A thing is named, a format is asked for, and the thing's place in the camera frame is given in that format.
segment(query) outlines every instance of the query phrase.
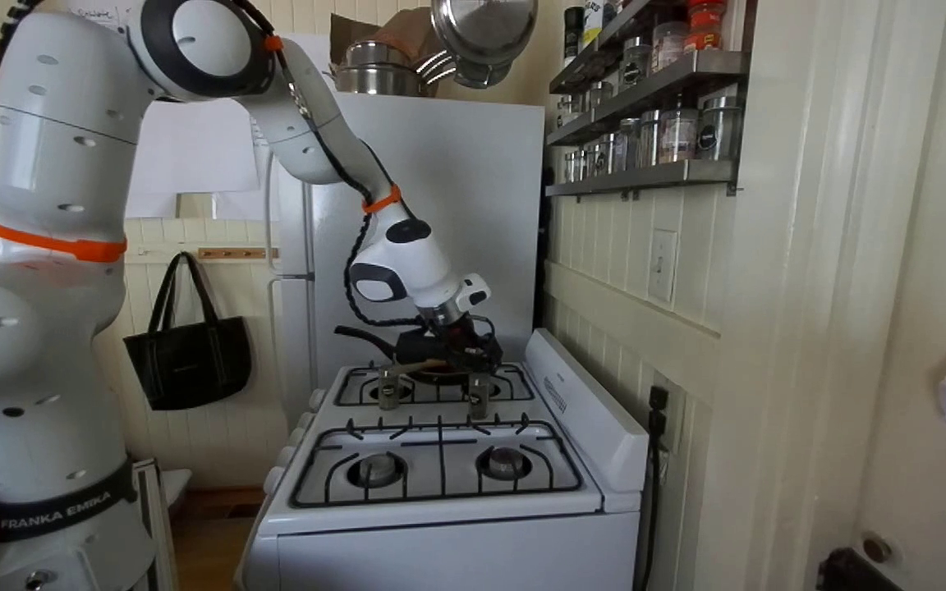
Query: hanging bag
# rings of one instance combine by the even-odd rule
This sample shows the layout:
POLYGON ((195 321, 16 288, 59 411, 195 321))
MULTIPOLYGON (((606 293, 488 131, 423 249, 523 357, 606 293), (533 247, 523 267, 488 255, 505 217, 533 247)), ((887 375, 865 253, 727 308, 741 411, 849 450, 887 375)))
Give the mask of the hanging bag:
POLYGON ((243 318, 218 318, 206 282, 191 253, 177 253, 158 284, 146 333, 125 338, 125 351, 153 411, 205 407, 243 391, 250 376, 250 341, 243 318), (199 294, 205 321, 175 321, 175 278, 188 267, 199 294))

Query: white stove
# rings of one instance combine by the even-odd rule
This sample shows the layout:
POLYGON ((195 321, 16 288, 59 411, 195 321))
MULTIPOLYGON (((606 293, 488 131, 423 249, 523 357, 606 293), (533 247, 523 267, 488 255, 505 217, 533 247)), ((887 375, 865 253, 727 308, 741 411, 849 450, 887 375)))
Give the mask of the white stove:
POLYGON ((345 366, 267 478, 241 586, 626 591, 644 458, 648 434, 549 332, 464 379, 345 366))

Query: shelf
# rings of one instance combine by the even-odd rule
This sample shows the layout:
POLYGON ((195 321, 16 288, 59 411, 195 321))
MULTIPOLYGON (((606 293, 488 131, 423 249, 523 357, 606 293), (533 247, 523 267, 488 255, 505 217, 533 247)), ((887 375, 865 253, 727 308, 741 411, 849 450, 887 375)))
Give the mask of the shelf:
POLYGON ((546 195, 624 193, 624 191, 648 191, 648 188, 734 185, 734 180, 735 180, 734 160, 681 160, 681 163, 660 163, 648 170, 594 178, 580 185, 552 185, 546 188, 546 195))
POLYGON ((602 109, 585 111, 580 118, 554 128, 549 144, 580 144, 606 131, 610 131, 621 118, 648 111, 662 100, 677 100, 677 95, 705 95, 713 89, 734 84, 745 78, 741 52, 687 52, 660 72, 650 72, 636 84, 607 97, 602 109))
POLYGON ((594 78, 621 61, 621 39, 648 12, 655 0, 631 0, 599 37, 585 46, 552 82, 549 93, 569 95, 587 89, 594 78))

